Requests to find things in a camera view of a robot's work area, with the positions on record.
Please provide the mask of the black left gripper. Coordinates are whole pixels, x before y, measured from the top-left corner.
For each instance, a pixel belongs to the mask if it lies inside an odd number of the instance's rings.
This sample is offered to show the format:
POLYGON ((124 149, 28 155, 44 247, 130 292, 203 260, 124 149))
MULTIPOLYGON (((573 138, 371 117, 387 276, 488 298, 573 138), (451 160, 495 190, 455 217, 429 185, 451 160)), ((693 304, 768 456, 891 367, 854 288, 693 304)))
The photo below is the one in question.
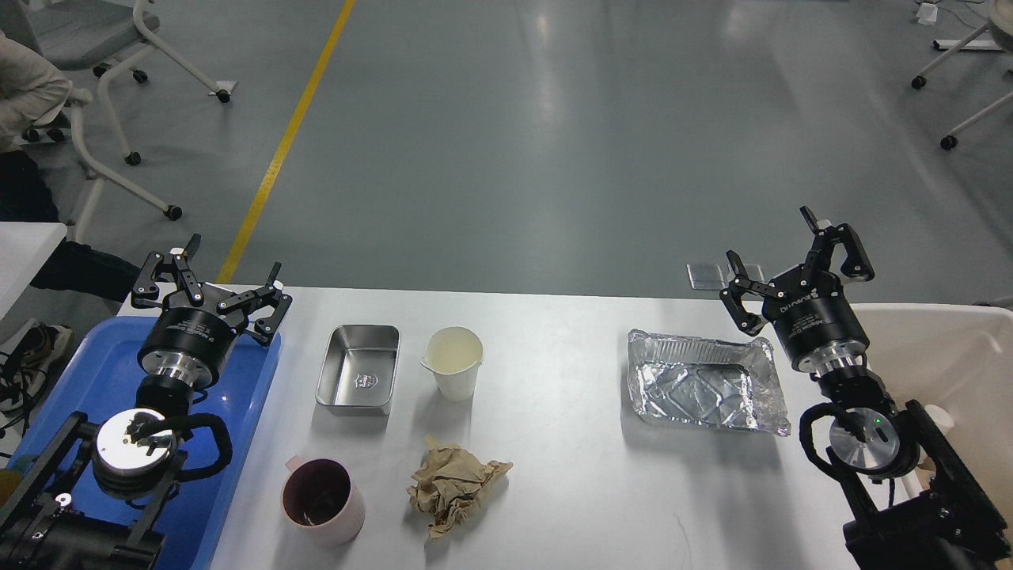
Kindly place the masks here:
POLYGON ((189 260, 202 235, 193 234, 184 248, 149 253, 131 286, 131 307, 159 308, 161 313, 140 351, 138 364, 148 374, 180 379, 193 390, 213 386, 220 378, 240 333, 268 347, 293 297, 278 281, 282 263, 275 262, 267 281, 240 293, 194 277, 189 260), (271 313, 253 320, 256 311, 271 313))

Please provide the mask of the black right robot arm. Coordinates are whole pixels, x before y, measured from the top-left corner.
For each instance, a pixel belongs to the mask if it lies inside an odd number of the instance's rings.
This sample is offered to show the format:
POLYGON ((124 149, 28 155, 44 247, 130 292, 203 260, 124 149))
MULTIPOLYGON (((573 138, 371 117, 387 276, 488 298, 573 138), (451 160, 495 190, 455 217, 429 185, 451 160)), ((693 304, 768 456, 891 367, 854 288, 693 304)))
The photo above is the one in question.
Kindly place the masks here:
POLYGON ((800 212, 806 259, 760 281, 728 250, 720 298, 742 332, 773 325, 792 368, 819 384, 825 401, 801 415, 799 442, 844 493, 848 552, 861 569, 995 569, 1011 558, 1004 517, 926 408, 898 407, 868 364, 871 339, 842 282, 875 277, 858 234, 800 212))

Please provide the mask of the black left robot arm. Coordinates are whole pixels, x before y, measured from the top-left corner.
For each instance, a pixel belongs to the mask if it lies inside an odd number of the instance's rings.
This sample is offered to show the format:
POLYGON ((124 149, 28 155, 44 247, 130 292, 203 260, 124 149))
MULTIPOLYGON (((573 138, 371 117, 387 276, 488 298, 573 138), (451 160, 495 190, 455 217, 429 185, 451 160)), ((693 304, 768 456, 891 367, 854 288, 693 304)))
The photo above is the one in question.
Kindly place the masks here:
POLYGON ((156 317, 102 322, 43 406, 2 505, 4 569, 192 569, 216 548, 279 360, 292 296, 200 281, 199 248, 149 253, 156 317))

